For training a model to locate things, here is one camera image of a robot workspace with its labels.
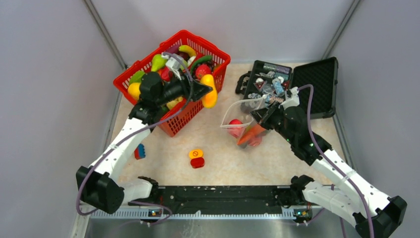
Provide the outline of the yellow orange toy mango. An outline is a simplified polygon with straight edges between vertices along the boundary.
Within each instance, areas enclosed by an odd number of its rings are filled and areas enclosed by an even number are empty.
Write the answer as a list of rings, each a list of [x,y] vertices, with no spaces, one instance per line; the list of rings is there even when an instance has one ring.
[[[211,74],[204,75],[200,82],[212,88],[210,92],[202,97],[202,104],[205,108],[213,108],[218,100],[218,93],[214,82],[214,77]]]

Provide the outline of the orange toy carrot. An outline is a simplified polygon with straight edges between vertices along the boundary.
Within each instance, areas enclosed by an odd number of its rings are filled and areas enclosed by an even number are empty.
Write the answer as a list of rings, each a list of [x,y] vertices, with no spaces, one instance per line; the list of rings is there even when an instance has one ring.
[[[255,124],[243,134],[243,136],[238,140],[237,145],[246,144],[250,139],[259,136],[265,131],[265,128],[261,127],[259,124]]]

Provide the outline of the clear zip top bag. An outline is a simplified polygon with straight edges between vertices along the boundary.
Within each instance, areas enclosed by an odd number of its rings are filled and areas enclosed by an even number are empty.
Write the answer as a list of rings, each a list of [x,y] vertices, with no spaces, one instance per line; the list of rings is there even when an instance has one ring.
[[[237,145],[238,140],[243,136],[243,134],[249,130],[251,127],[253,127],[257,122],[253,119],[251,116],[251,111],[266,108],[266,98],[267,95],[258,96],[255,99],[243,99],[236,101],[232,105],[230,105],[225,112],[220,128],[227,132],[228,135],[230,135],[227,131],[228,128],[234,127],[234,126],[242,126],[244,128],[242,135],[239,138],[233,138],[236,140],[235,144]],[[229,123],[233,119],[239,119],[243,124],[242,125],[229,125]],[[268,134],[268,130],[261,133],[259,136],[262,138]],[[251,147],[246,144],[237,145],[241,148]]]

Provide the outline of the red toy apple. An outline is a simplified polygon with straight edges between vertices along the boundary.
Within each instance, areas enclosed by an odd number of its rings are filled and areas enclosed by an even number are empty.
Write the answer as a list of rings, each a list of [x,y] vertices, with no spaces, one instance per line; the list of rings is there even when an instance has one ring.
[[[233,119],[229,125],[242,125],[243,123],[239,119]],[[244,128],[242,126],[234,126],[227,129],[228,133],[234,138],[239,138],[243,133]]]
[[[248,140],[248,145],[249,146],[258,146],[260,145],[262,142],[262,137],[261,136],[254,136],[252,138],[250,138]]]

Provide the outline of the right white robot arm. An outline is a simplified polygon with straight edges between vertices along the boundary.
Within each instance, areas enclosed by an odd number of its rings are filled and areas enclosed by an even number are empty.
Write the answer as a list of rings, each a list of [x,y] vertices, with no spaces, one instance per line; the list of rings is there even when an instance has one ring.
[[[294,203],[322,206],[351,224],[362,238],[388,238],[402,224],[406,201],[378,190],[352,169],[313,132],[310,116],[302,108],[273,104],[251,115],[262,128],[279,133],[296,157],[324,174],[336,188],[332,190],[309,176],[295,176],[290,191]]]

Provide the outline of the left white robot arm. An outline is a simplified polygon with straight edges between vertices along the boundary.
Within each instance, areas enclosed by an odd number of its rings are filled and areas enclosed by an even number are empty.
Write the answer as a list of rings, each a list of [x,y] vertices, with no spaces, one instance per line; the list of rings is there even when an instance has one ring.
[[[191,102],[202,101],[211,107],[216,104],[217,90],[212,75],[195,80],[182,59],[168,52],[163,55],[168,59],[165,66],[175,78],[165,82],[157,71],[150,70],[139,83],[132,83],[139,98],[123,128],[98,159],[77,170],[76,211],[79,215],[89,214],[81,210],[81,202],[108,214],[133,199],[155,204],[159,192],[151,182],[143,178],[125,185],[116,182],[131,153],[155,127],[178,116]]]

